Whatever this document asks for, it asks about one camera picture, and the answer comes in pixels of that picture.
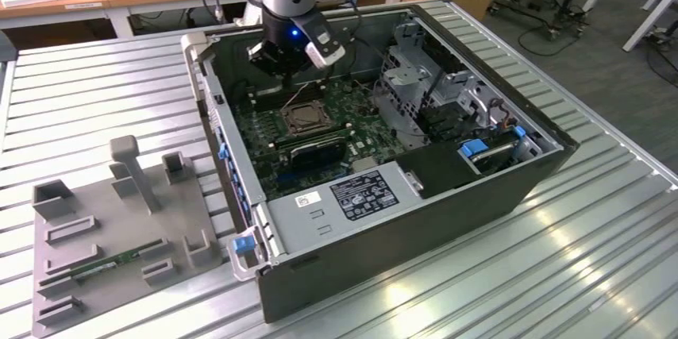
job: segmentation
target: blue latch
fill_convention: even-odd
[[[480,139],[473,139],[461,144],[461,152],[466,158],[486,150],[486,144]]]
[[[254,236],[237,237],[233,240],[233,249],[237,254],[250,252],[256,248]]]
[[[512,128],[512,132],[517,135],[517,138],[520,139],[527,135],[525,130],[520,126],[515,126]]]
[[[218,159],[224,160],[228,158],[228,149],[225,148],[225,143],[221,143],[218,146]]]

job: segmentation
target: power supply label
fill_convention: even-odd
[[[329,186],[348,220],[354,221],[394,206],[398,201],[378,171]]]

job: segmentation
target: metal slotted surface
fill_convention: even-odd
[[[581,143],[561,170],[508,216],[274,324],[262,323],[254,284],[224,264],[53,337],[678,334],[675,176],[454,6],[420,6]],[[220,241],[233,232],[178,36],[25,51],[7,65],[0,337],[29,335],[30,184],[105,178],[111,137],[139,138],[143,166],[177,149],[194,159]]]

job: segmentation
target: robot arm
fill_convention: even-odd
[[[316,8],[318,0],[260,0],[264,39],[249,48],[249,61],[282,84],[310,63],[329,67],[345,54],[336,31]]]

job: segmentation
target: black cable on floor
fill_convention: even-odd
[[[655,69],[655,66],[652,65],[652,62],[651,62],[651,59],[649,59],[649,52],[651,51],[655,51],[659,56],[661,57],[661,59],[665,61],[665,63],[668,63],[668,65],[672,67],[673,71],[678,73],[678,67],[675,67],[675,65],[669,62],[668,58],[664,56],[664,54],[660,52],[660,50],[651,46],[651,44],[647,45],[647,53],[644,54],[644,61],[647,61],[647,66],[649,67],[649,70],[655,73],[655,75],[663,79],[665,81],[665,83],[668,83],[672,87],[678,87],[678,84],[675,84],[669,79],[667,79],[664,77],[664,75],[661,75],[659,73],[659,71]]]
[[[521,35],[517,37],[517,44],[520,45],[520,47],[528,51],[532,55],[537,55],[540,57],[553,57],[556,56],[559,53],[561,53],[561,51],[564,51],[567,48],[569,48],[573,43],[576,43],[579,41],[579,37],[576,37],[572,41],[569,41],[567,44],[564,44],[564,46],[561,46],[555,52],[548,52],[548,53],[544,53],[544,52],[536,52],[535,50],[529,49],[521,42],[521,38],[524,36],[527,36],[529,33],[533,33],[535,31],[537,31],[539,29],[543,28],[543,25],[539,25],[537,27],[532,28],[532,29],[528,29],[525,32],[521,33]]]

